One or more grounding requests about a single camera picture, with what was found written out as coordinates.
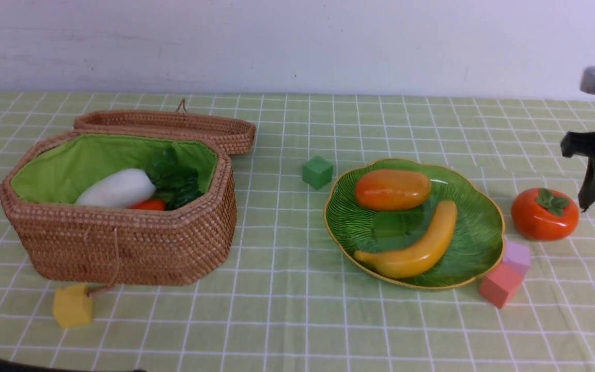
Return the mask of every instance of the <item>basket handle loop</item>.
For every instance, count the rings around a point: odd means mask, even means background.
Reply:
[[[179,112],[182,109],[182,112],[187,113],[187,107],[185,106],[185,99],[181,99],[178,107],[176,107],[175,112]]]

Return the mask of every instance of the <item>basket lid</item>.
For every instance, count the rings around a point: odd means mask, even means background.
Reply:
[[[256,136],[256,126],[245,120],[188,112],[184,98],[173,113],[147,110],[93,111],[77,116],[73,127],[109,130],[125,127],[151,135],[184,135],[192,140],[211,141],[228,155],[250,151]]]

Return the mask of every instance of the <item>green cube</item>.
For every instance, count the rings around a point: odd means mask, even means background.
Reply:
[[[332,182],[334,169],[332,163],[316,155],[309,162],[302,164],[302,181],[319,190]]]

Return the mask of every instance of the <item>yellow plate rim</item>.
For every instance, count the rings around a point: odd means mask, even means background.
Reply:
[[[457,176],[461,177],[461,179],[463,179],[467,183],[469,183],[470,186],[472,186],[472,188],[474,189],[474,191],[476,191],[480,195],[484,196],[484,198],[488,199],[491,203],[493,203],[493,206],[495,207],[495,209],[497,210],[497,212],[500,214],[500,220],[502,221],[502,231],[500,231],[500,236],[502,237],[502,252],[500,252],[500,257],[497,259],[497,261],[492,266],[490,266],[486,271],[480,273],[479,275],[470,277],[469,280],[465,280],[465,281],[460,282],[458,284],[448,285],[446,287],[424,287],[424,286],[421,286],[421,285],[408,284],[408,283],[404,283],[402,281],[392,280],[391,278],[383,277],[382,275],[380,275],[378,273],[375,273],[375,272],[371,271],[368,268],[365,268],[364,266],[362,266],[361,263],[357,262],[356,259],[354,259],[353,257],[351,257],[348,254],[348,252],[346,252],[346,250],[344,249],[344,247],[338,242],[337,238],[335,238],[334,234],[332,233],[332,230],[330,229],[329,223],[327,223],[327,210],[328,210],[328,207],[330,206],[330,201],[332,200],[332,197],[333,197],[333,194],[334,194],[334,190],[335,190],[335,186],[337,186],[339,180],[341,178],[343,178],[344,176],[346,176],[347,174],[349,174],[351,172],[355,172],[355,171],[361,170],[361,169],[365,169],[365,168],[371,167],[371,166],[375,165],[376,163],[386,162],[387,160],[401,160],[401,161],[405,161],[405,162],[409,162],[409,163],[414,163],[414,164],[420,165],[422,167],[436,167],[436,168],[441,168],[441,169],[444,169],[446,171],[452,172],[453,174],[456,174]],[[371,162],[371,163],[368,163],[366,165],[363,165],[362,167],[357,167],[357,168],[351,169],[351,170],[345,172],[344,174],[342,174],[341,176],[338,176],[337,179],[334,181],[334,183],[332,183],[332,188],[330,189],[329,195],[327,196],[327,200],[325,201],[325,207],[323,208],[323,220],[324,220],[325,228],[327,229],[327,233],[330,235],[330,237],[332,238],[332,240],[336,243],[337,247],[343,253],[343,255],[345,257],[347,257],[347,259],[349,259],[350,261],[352,261],[352,263],[354,263],[355,266],[357,266],[359,269],[361,269],[362,271],[364,271],[368,275],[371,275],[372,277],[378,278],[379,280],[386,281],[388,283],[392,283],[392,284],[399,285],[401,287],[405,287],[405,288],[409,288],[409,289],[434,290],[435,291],[435,290],[448,290],[448,289],[455,289],[455,288],[463,287],[465,285],[468,285],[468,284],[470,284],[470,283],[478,280],[479,278],[482,278],[482,277],[486,276],[486,274],[488,274],[489,272],[493,271],[493,269],[496,268],[498,266],[498,264],[500,264],[502,262],[502,260],[504,259],[504,255],[505,255],[505,251],[506,251],[506,240],[505,240],[506,221],[505,221],[504,214],[502,213],[502,209],[500,209],[499,205],[497,205],[497,203],[495,202],[495,200],[493,200],[488,195],[486,195],[486,193],[482,193],[476,186],[474,186],[474,183],[470,182],[470,180],[467,177],[461,175],[459,172],[456,172],[455,170],[453,170],[453,169],[451,169],[449,167],[444,167],[442,165],[436,165],[436,164],[419,163],[419,162],[415,162],[414,160],[409,160],[407,158],[381,158],[381,159],[375,160],[375,162]]]

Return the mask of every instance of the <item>string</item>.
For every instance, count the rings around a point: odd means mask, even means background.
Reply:
[[[114,253],[116,254],[116,268],[114,268],[114,274],[112,275],[112,278],[109,280],[109,282],[106,285],[103,285],[102,287],[90,289],[87,292],[87,297],[97,296],[99,294],[107,292],[107,290],[111,290],[114,287],[114,281],[116,280],[116,276],[118,276],[118,270],[120,269],[120,266],[121,266],[120,252],[118,252],[117,228],[114,228]]]
[[[187,107],[185,106],[185,99],[180,100],[180,103],[178,104],[178,107],[176,108],[176,112],[179,112],[180,109],[182,109],[185,113],[187,112]]]

